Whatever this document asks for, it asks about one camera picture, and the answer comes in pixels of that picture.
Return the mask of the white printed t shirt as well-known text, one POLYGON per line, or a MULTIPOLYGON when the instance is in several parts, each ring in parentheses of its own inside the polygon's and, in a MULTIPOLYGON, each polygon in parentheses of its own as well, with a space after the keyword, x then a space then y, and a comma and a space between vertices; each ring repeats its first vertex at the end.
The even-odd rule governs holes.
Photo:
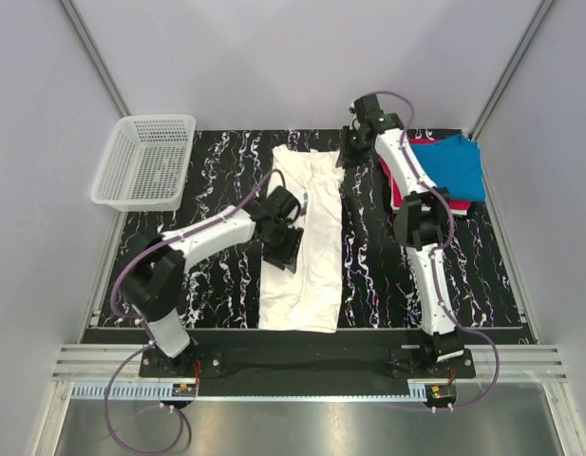
POLYGON ((341 308, 342 202, 345 177, 337 151, 273 149, 273 168, 303 214, 294 226, 304 230, 296 272, 261 262, 258 327, 267 331, 334 333, 341 308))

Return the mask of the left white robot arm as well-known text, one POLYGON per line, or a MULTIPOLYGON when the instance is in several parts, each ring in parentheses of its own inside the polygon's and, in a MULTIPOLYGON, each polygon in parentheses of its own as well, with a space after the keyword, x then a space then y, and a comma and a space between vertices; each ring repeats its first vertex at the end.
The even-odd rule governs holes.
POLYGON ((189 227, 155 238, 138 236, 139 252, 116 280, 115 294, 139 314, 159 351, 175 359, 192 345, 176 310, 188 270, 223 250, 255 240, 262 245, 265 262, 295 273, 303 229, 293 224, 300 212, 299 200, 278 185, 264 198, 246 199, 189 227))

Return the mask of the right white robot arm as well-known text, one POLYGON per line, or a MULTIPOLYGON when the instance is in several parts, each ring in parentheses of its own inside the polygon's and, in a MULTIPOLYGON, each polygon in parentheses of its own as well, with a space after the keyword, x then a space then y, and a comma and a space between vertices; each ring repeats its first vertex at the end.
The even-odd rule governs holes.
POLYGON ((459 329, 444 274, 444 249, 455 229, 449 194, 437 187, 420 165, 408 142, 409 122, 386 113, 379 104, 381 94, 370 92, 351 103, 352 119, 343 128, 336 165, 349 169, 376 154, 387 166, 402 196, 393 230, 415 272, 422 305, 421 331, 430 337, 449 336, 459 329))

